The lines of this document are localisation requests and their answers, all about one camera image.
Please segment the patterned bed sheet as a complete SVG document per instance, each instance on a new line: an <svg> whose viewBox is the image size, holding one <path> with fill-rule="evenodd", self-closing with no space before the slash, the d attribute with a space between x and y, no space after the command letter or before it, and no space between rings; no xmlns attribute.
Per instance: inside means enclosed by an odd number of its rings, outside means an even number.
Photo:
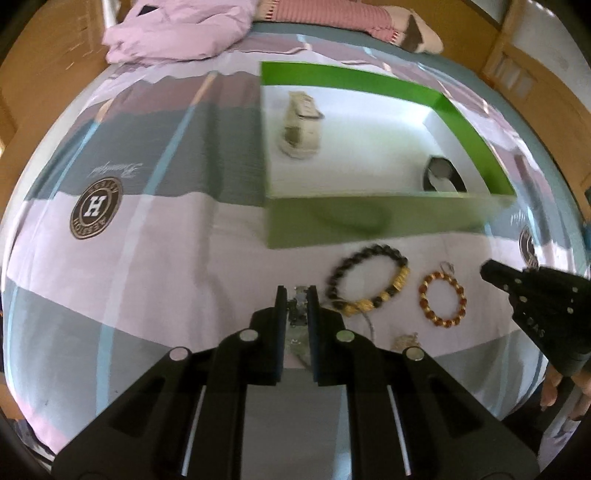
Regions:
<svg viewBox="0 0 591 480"><path fill-rule="evenodd" d="M266 62L363 70L441 92L487 141L516 202L469 231L270 248ZM480 265L589 272L564 179L499 94L451 61L328 28L266 28L208 60L112 66L54 151L27 168L2 227L5 375L53 452L168 348L215 346L277 287L324 289L339 261L376 242L410 262L403 291L369 314L377 344L417 338L504 417L546 362Z"/></svg>

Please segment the wooden headboard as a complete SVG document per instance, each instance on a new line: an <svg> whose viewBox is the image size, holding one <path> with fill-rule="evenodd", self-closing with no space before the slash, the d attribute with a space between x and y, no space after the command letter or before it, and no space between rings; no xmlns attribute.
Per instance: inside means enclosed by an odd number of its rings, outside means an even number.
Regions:
<svg viewBox="0 0 591 480"><path fill-rule="evenodd" d="M34 150L103 70L101 1L48 1L1 63L1 207Z"/></svg>

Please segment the black wrist watch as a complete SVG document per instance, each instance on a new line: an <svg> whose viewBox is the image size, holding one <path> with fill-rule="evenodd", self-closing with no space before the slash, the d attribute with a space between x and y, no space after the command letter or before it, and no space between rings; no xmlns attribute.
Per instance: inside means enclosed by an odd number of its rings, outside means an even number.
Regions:
<svg viewBox="0 0 591 480"><path fill-rule="evenodd" d="M459 193L466 193L467 187L461 178L458 170L450 160L441 156L432 156L423 173L423 190L435 192L437 188L433 185L431 179L448 180L454 190Z"/></svg>

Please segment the pink padded jacket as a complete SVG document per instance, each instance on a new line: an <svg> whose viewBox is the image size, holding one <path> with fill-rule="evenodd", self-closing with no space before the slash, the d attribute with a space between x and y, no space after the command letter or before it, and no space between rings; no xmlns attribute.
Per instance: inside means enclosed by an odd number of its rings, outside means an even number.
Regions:
<svg viewBox="0 0 591 480"><path fill-rule="evenodd" d="M256 1L137 1L102 39L110 64L204 60L252 28Z"/></svg>

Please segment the white wrist watch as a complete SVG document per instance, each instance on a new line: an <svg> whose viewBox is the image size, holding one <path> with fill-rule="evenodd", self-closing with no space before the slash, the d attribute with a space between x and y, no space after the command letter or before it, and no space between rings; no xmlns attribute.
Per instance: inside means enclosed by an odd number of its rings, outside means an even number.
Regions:
<svg viewBox="0 0 591 480"><path fill-rule="evenodd" d="M290 101L283 116L279 147L294 159L308 159L320 151L322 120L315 99L304 91L290 91Z"/></svg>

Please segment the striped plush doll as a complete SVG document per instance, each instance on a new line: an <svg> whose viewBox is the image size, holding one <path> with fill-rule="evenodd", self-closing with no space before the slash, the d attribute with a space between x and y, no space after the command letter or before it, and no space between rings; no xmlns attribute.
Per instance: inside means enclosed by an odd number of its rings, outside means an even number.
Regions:
<svg viewBox="0 0 591 480"><path fill-rule="evenodd" d="M366 33L410 53L441 54L439 35L414 11L342 0L259 1L256 22L297 23Z"/></svg>

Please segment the green cardboard box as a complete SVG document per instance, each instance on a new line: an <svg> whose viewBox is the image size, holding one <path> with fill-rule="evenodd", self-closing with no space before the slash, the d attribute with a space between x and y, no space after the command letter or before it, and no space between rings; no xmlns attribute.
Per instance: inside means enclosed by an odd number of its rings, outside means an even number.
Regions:
<svg viewBox="0 0 591 480"><path fill-rule="evenodd" d="M315 156L280 150L290 91L304 91L324 114ZM284 249L469 231L510 208L516 192L473 124L441 92L337 66L266 62L260 67L262 148L266 157L266 240ZM445 157L466 187L432 178Z"/></svg>

